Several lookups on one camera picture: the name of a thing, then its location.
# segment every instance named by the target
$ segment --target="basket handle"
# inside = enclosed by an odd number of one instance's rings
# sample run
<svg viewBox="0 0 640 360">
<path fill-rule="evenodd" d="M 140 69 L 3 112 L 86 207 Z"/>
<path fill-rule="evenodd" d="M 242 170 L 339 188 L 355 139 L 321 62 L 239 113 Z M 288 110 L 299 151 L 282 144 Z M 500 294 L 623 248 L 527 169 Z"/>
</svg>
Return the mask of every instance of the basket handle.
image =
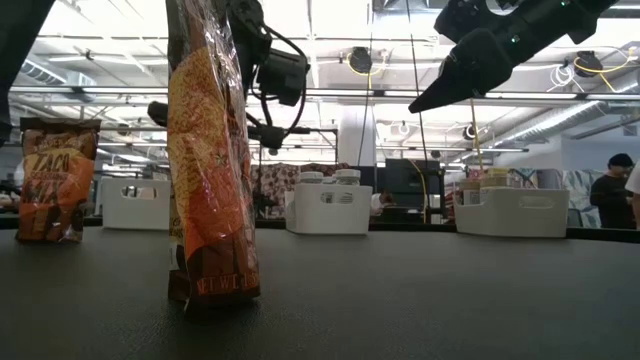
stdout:
<svg viewBox="0 0 640 360">
<path fill-rule="evenodd" d="M 552 209 L 556 203 L 552 199 L 544 196 L 521 196 L 518 205 L 524 209 Z"/>
</svg>

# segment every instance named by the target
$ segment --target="plastic wrapper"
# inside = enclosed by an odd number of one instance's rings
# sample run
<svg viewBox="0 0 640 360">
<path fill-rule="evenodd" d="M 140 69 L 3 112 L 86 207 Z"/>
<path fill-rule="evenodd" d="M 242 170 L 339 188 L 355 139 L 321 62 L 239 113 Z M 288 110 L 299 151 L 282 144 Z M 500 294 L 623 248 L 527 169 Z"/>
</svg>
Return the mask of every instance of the plastic wrapper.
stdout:
<svg viewBox="0 0 640 360">
<path fill-rule="evenodd" d="M 245 103 L 225 1 L 166 4 L 168 151 L 189 277 L 189 315 L 256 297 L 260 282 Z M 170 281 L 170 296 L 180 293 L 176 284 Z"/>
<path fill-rule="evenodd" d="M 99 120 L 23 118 L 22 241 L 81 241 Z"/>
</svg>

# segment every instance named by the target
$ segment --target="white column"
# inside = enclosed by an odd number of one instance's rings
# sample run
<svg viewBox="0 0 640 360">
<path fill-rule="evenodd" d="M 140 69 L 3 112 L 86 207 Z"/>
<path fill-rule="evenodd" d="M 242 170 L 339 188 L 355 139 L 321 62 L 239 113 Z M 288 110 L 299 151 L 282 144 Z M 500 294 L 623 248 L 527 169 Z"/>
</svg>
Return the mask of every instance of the white column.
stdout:
<svg viewBox="0 0 640 360">
<path fill-rule="evenodd" d="M 373 107 L 369 106 L 365 123 L 364 106 L 344 106 L 338 126 L 338 161 L 351 166 L 374 166 L 376 162 L 376 126 Z M 362 152 L 358 164 L 360 144 Z"/>
</svg>

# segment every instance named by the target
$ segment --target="dark hair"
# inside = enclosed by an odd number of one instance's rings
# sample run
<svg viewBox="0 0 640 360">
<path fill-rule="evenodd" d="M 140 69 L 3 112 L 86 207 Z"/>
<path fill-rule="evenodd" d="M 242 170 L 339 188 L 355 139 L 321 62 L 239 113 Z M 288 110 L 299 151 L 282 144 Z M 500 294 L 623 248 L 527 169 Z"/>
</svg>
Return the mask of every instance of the dark hair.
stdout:
<svg viewBox="0 0 640 360">
<path fill-rule="evenodd" d="M 612 166 L 632 167 L 633 160 L 627 154 L 616 154 L 609 159 L 608 166 L 609 169 L 611 169 Z"/>
</svg>

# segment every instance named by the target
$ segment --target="desk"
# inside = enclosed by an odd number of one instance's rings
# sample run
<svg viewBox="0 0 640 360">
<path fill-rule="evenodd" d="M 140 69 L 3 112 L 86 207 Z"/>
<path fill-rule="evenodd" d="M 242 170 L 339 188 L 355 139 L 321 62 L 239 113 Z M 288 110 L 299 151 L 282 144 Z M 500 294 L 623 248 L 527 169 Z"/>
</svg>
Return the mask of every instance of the desk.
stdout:
<svg viewBox="0 0 640 360">
<path fill-rule="evenodd" d="M 0 359 L 638 359 L 640 245 L 258 230 L 262 296 L 210 325 L 166 299 L 161 232 L 0 232 Z"/>
</svg>

